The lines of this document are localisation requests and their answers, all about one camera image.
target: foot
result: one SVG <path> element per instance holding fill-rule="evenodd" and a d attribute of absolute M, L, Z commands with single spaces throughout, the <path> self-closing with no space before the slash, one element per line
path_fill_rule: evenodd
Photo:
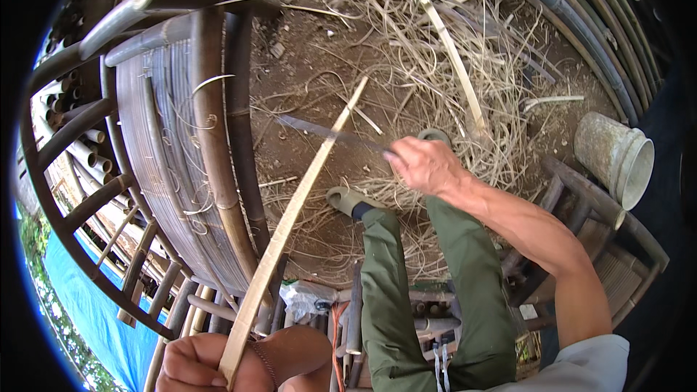
<path fill-rule="evenodd" d="M 363 214 L 376 207 L 385 208 L 384 204 L 366 197 L 347 187 L 334 187 L 327 191 L 327 203 L 331 207 L 355 220 L 360 220 Z"/>
<path fill-rule="evenodd" d="M 419 138 L 420 140 L 441 140 L 445 144 L 448 145 L 452 149 L 452 144 L 450 143 L 450 138 L 448 138 L 448 135 L 445 134 L 445 132 L 441 131 L 440 129 L 437 128 L 425 128 L 419 134 L 416 136 L 416 138 Z"/>

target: pebble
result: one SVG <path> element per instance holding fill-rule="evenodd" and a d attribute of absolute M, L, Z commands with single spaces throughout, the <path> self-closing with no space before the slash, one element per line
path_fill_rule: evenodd
<path fill-rule="evenodd" d="M 271 55 L 274 55 L 275 58 L 278 60 L 283 56 L 283 53 L 286 51 L 286 48 L 283 44 L 276 43 L 269 49 L 269 51 L 271 52 Z"/>

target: forearm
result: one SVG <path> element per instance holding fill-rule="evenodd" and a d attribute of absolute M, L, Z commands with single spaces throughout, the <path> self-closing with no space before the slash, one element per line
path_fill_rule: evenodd
<path fill-rule="evenodd" d="M 579 240 L 541 207 L 463 175 L 457 188 L 440 194 L 503 236 L 520 254 L 555 277 L 592 264 Z"/>
<path fill-rule="evenodd" d="M 499 233 L 520 254 L 556 278 L 555 307 L 560 348 L 612 332 L 602 284 L 579 240 L 541 207 L 465 175 L 441 194 Z"/>

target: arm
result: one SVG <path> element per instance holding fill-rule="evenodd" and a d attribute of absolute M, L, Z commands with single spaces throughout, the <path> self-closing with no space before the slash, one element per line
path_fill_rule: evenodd
<path fill-rule="evenodd" d="M 168 392 L 225 392 L 225 377 L 217 371 L 227 336 L 197 334 L 175 340 L 164 351 L 157 390 Z M 284 328 L 257 342 L 286 390 L 325 392 L 331 376 L 332 348 L 318 330 L 307 326 Z M 237 370 L 233 391 L 272 392 L 273 380 L 264 361 L 247 347 Z"/>
<path fill-rule="evenodd" d="M 406 137 L 386 154 L 405 183 L 438 196 L 503 236 L 520 254 L 556 278 L 555 305 L 561 348 L 612 333 L 610 308 L 579 240 L 542 208 L 490 187 L 462 167 L 441 141 Z"/>

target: blue tarp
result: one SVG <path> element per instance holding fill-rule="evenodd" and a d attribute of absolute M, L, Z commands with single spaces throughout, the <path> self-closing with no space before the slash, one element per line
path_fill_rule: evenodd
<path fill-rule="evenodd" d="M 97 262 L 80 237 L 76 238 Z M 82 272 L 54 232 L 48 239 L 44 266 L 65 311 L 102 365 L 129 390 L 142 391 L 158 335 L 139 322 L 131 328 L 119 321 L 118 306 Z M 102 264 L 101 270 L 121 287 L 121 278 L 106 265 Z M 149 306 L 141 298 L 140 307 L 147 311 Z M 164 323 L 165 318 L 160 314 L 158 321 Z"/>

